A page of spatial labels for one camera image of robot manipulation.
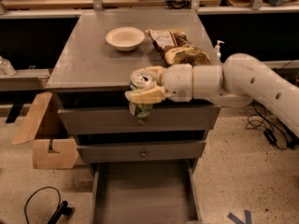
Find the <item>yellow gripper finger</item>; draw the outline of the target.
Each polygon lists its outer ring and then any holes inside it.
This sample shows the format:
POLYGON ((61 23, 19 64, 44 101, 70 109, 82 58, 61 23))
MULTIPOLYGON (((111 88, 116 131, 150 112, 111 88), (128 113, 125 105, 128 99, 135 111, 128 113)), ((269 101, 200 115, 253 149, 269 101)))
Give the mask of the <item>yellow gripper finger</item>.
POLYGON ((141 68, 134 71, 134 85, 135 86, 148 86, 156 82, 160 84, 164 74, 165 68, 161 66, 150 66, 141 68))
POLYGON ((125 93, 127 100, 134 104, 159 104, 165 99, 164 90, 159 86, 150 89, 136 89, 125 93))

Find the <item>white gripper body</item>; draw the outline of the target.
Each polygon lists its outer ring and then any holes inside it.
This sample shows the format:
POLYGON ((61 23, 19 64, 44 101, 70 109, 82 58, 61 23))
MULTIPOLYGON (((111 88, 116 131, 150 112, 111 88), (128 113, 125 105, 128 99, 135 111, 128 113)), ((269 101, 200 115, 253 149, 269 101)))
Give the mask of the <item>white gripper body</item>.
POLYGON ((192 99, 192 66, 188 63, 173 64, 163 75, 166 97, 173 102, 192 99))

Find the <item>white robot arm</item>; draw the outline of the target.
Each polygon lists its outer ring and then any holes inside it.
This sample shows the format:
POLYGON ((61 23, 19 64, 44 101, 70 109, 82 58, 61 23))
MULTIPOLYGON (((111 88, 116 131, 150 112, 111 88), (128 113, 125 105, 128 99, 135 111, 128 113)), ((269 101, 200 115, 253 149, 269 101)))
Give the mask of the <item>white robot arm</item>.
POLYGON ((133 88, 125 97, 136 105, 202 99, 214 105, 241 107, 255 100, 299 135, 299 88, 248 54, 233 54, 216 65, 141 68, 130 75, 130 81, 133 88))

